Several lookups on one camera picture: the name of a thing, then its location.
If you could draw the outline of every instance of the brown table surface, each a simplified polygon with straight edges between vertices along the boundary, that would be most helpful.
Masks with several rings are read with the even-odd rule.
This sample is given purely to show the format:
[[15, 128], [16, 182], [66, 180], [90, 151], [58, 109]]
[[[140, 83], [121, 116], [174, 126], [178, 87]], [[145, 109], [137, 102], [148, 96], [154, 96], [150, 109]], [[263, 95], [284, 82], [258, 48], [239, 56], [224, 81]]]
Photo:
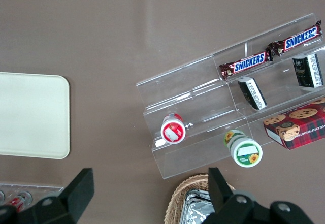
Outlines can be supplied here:
[[1, 180], [66, 186], [92, 167], [95, 195], [79, 223], [163, 223], [187, 177], [219, 167], [259, 203], [299, 205], [323, 223], [324, 140], [261, 163], [231, 158], [163, 180], [136, 83], [314, 12], [325, 0], [0, 0], [0, 71], [55, 74], [71, 86], [71, 152], [61, 160], [0, 156]]

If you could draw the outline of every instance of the snickers logo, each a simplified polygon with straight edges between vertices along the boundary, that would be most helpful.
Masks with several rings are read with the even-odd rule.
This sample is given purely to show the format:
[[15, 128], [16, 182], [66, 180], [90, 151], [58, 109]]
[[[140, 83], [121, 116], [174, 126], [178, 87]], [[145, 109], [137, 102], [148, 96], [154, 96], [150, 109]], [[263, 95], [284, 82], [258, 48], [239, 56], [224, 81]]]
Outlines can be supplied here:
[[254, 67], [260, 63], [263, 63], [266, 60], [267, 60], [266, 52], [253, 55], [253, 56], [245, 58], [245, 59], [241, 59], [235, 63], [234, 73]]
[[297, 45], [301, 45], [317, 36], [317, 27], [312, 27], [300, 34], [292, 36], [284, 40], [284, 51], [294, 48]]

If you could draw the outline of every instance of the aluminum foil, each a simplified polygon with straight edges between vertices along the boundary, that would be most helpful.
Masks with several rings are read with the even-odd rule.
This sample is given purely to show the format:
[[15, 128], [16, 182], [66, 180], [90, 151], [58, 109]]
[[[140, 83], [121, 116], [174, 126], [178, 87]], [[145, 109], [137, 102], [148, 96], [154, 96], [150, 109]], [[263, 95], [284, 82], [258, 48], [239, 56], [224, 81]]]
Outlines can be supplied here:
[[190, 190], [187, 192], [180, 224], [201, 224], [214, 212], [209, 193], [203, 190]]

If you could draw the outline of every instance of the red can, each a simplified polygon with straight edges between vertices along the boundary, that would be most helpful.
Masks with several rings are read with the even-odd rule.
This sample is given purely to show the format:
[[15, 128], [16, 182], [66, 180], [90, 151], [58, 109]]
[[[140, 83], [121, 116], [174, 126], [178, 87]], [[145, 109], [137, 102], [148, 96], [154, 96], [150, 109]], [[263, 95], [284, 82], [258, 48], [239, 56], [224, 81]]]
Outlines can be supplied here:
[[22, 211], [28, 205], [30, 205], [33, 201], [33, 197], [27, 191], [20, 192], [17, 196], [11, 200], [8, 204], [15, 206], [17, 208], [17, 212]]
[[170, 144], [178, 144], [183, 141], [186, 129], [180, 115], [171, 113], [162, 122], [161, 137]]

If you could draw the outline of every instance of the wicker basket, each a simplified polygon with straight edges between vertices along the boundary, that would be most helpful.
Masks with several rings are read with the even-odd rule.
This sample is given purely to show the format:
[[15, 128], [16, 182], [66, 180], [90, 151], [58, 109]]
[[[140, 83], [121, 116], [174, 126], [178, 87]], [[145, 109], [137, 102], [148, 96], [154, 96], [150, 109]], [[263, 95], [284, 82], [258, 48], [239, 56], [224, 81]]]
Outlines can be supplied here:
[[208, 174], [192, 176], [176, 188], [166, 211], [165, 224], [179, 224], [186, 193], [191, 189], [208, 191]]

